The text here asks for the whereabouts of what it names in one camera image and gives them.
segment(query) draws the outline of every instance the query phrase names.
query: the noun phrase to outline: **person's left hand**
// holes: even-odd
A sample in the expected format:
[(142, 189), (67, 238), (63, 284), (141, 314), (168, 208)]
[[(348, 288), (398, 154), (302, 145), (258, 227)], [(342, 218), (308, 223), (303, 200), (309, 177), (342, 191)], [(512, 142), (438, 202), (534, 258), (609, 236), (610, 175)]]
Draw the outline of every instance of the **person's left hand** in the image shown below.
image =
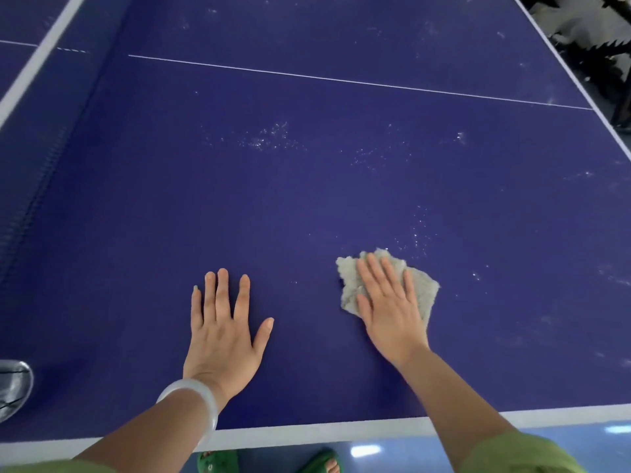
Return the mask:
[(195, 286), (191, 297), (191, 346), (184, 361), (184, 378), (194, 378), (213, 392), (219, 410), (252, 380), (261, 364), (263, 351), (274, 325), (267, 318), (254, 342), (247, 324), (250, 306), (250, 279), (242, 276), (234, 318), (230, 315), (228, 271), (220, 269), (215, 293), (215, 274), (205, 277), (204, 308), (201, 292)]

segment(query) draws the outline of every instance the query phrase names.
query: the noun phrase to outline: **forearm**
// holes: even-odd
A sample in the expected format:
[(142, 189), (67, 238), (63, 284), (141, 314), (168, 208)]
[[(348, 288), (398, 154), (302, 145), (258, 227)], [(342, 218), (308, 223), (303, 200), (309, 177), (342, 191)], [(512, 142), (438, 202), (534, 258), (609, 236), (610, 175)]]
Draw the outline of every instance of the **forearm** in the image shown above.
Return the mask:
[(118, 473), (177, 473), (208, 428), (193, 390), (176, 390), (77, 456)]
[(455, 471), (479, 442), (514, 430), (430, 350), (417, 350), (400, 370), (429, 415)]

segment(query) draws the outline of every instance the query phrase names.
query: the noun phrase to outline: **person's right arm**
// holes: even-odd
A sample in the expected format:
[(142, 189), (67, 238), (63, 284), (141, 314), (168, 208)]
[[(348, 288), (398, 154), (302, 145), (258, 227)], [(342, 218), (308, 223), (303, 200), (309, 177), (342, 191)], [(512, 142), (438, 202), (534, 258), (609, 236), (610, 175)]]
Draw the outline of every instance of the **person's right arm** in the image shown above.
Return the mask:
[[(403, 274), (404, 288), (388, 259), (382, 259), (380, 264), (373, 254), (368, 254), (367, 261), (358, 260), (357, 269), (370, 298), (359, 294), (357, 301), (368, 336), (421, 401), (455, 471), (461, 469), (466, 459), (469, 465), (475, 463), (477, 467), (473, 469), (476, 470), (500, 470), (498, 463), (511, 461), (509, 455), (522, 467), (534, 469), (534, 462), (543, 459), (543, 463), (560, 467), (556, 470), (559, 472), (580, 470), (554, 443), (518, 433), (430, 350), (408, 270)], [(487, 441), (493, 438), (495, 443)], [(478, 448), (477, 454), (471, 455), (482, 443), (487, 448)], [(487, 458), (488, 452), (498, 455), (504, 452), (504, 458)]]

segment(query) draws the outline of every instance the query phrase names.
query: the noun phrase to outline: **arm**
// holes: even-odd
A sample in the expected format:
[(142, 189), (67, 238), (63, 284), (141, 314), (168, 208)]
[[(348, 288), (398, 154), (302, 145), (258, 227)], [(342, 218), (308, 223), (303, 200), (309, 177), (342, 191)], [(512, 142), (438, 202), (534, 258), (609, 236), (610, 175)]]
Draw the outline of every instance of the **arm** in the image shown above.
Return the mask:
[(404, 289), (388, 259), (380, 265), (368, 254), (357, 269), (370, 296), (357, 298), (368, 336), (421, 401), (458, 471), (480, 442), (515, 429), (430, 350), (410, 273), (403, 274)]
[[(205, 299), (195, 286), (191, 298), (191, 346), (184, 378), (195, 378), (213, 392), (219, 411), (258, 370), (273, 319), (259, 328), (254, 342), (247, 323), (250, 279), (241, 277), (234, 317), (228, 300), (228, 272), (206, 275)], [(110, 433), (76, 458), (119, 473), (177, 473), (208, 428), (209, 413), (193, 390), (176, 390)]]

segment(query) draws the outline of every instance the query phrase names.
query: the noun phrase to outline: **white edge line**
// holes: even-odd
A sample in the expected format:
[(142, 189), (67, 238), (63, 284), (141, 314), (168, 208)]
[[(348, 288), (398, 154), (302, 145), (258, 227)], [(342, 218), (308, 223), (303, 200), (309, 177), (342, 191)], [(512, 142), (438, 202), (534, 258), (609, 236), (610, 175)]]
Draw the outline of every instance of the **white edge line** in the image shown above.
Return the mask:
[(64, 31), (83, 4), (83, 0), (68, 0), (51, 29), (44, 36), (42, 43), (35, 49), (20, 74), (0, 100), (0, 129), (18, 105), (24, 93), (35, 79), (44, 62), (55, 48)]
[(224, 66), (224, 65), (213, 65), (210, 63), (199, 63), (194, 61), (184, 61), (184, 60), (172, 60), (169, 58), (156, 58), (155, 56), (141, 56), (141, 55), (128, 55), (130, 58), (141, 58), (143, 60), (154, 60), (154, 61), (168, 61), (171, 63), (183, 63), (187, 65), (197, 65), (197, 66), (210, 66), (212, 68), (223, 68), (223, 69), (234, 69), (238, 71), (250, 71), (254, 73), (266, 73), (266, 74), (280, 74), (282, 76), (293, 76), (295, 78), (308, 78), (308, 79), (320, 79), (323, 81), (337, 81), (337, 82), (347, 82), (351, 84), (362, 84), (365, 86), (378, 86), (378, 87), (391, 87), (395, 89), (408, 89), (410, 91), (421, 91), (423, 93), (437, 93), (437, 94), (450, 94), (452, 96), (465, 96), (467, 98), (477, 98), (481, 100), (494, 100), (494, 101), (508, 101), (508, 102), (520, 102), (522, 104), (537, 104), (540, 106), (552, 106), (555, 108), (570, 108), (573, 110), (587, 110), (591, 111), (592, 108), (586, 108), (584, 106), (567, 106), (566, 104), (551, 104), (547, 102), (538, 102), (538, 101), (524, 101), (524, 100), (511, 100), (509, 98), (496, 98), (493, 96), (482, 96), (479, 94), (466, 94), (466, 93), (453, 93), (451, 91), (438, 91), (436, 89), (424, 89), (420, 87), (409, 87), (409, 86), (395, 86), (391, 84), (379, 84), (373, 82), (366, 81), (353, 81), (350, 79), (337, 79), (337, 78), (322, 78), (320, 76), (309, 76), (307, 74), (295, 74), (295, 73), (282, 73), (279, 71), (266, 71), (262, 69), (251, 69), (251, 68), (240, 68), (236, 66)]
[[(505, 412), (502, 416), (518, 429), (631, 421), (631, 404)], [(434, 435), (436, 432), (427, 417), (270, 426), (217, 430), (208, 442), (196, 450), (238, 450)], [(0, 466), (73, 458), (98, 440), (80, 438), (0, 443)]]
[(592, 109), (594, 110), (596, 115), (603, 122), (604, 126), (607, 128), (609, 133), (613, 136), (614, 140), (618, 143), (618, 146), (620, 146), (620, 149), (622, 149), (622, 151), (627, 155), (627, 158), (629, 158), (629, 160), (631, 160), (631, 151), (629, 151), (629, 148), (622, 141), (622, 139), (620, 138), (620, 136), (618, 135), (616, 130), (613, 128), (613, 126), (611, 126), (611, 123), (609, 122), (609, 120), (604, 116), (603, 112), (600, 110), (600, 108), (597, 106), (597, 104), (594, 102), (594, 100), (590, 97), (590, 95), (588, 94), (587, 90), (585, 90), (585, 88), (580, 83), (578, 78), (576, 78), (576, 76), (574, 76), (574, 73), (572, 72), (570, 67), (565, 63), (565, 60), (556, 51), (555, 47), (552, 46), (552, 43), (550, 43), (550, 40), (545, 35), (543, 30), (539, 27), (537, 22), (535, 22), (534, 18), (530, 15), (530, 13), (528, 13), (528, 10), (526, 10), (525, 6), (523, 6), (519, 0), (514, 0), (514, 1), (517, 4), (517, 6), (519, 6), (519, 8), (522, 10), (522, 12), (526, 16), (526, 18), (528, 18), (530, 20), (530, 23), (532, 24), (534, 29), (537, 31), (537, 33), (539, 33), (539, 36), (541, 37), (543, 42), (546, 44), (546, 46), (549, 48), (549, 50), (552, 52), (552, 54), (555, 56), (556, 60), (559, 63), (561, 63), (561, 66), (563, 66), (563, 68), (564, 68), (565, 72), (567, 73), (567, 75), (572, 79), (572, 81), (574, 81), (574, 84), (576, 85), (576, 87), (579, 89), (579, 91), (585, 97), (585, 99), (587, 100), (589, 105), (592, 107)]
[(21, 47), (37, 48), (35, 43), (20, 43), (19, 41), (9, 41), (8, 39), (0, 39), (0, 43), (3, 45), (19, 45)]

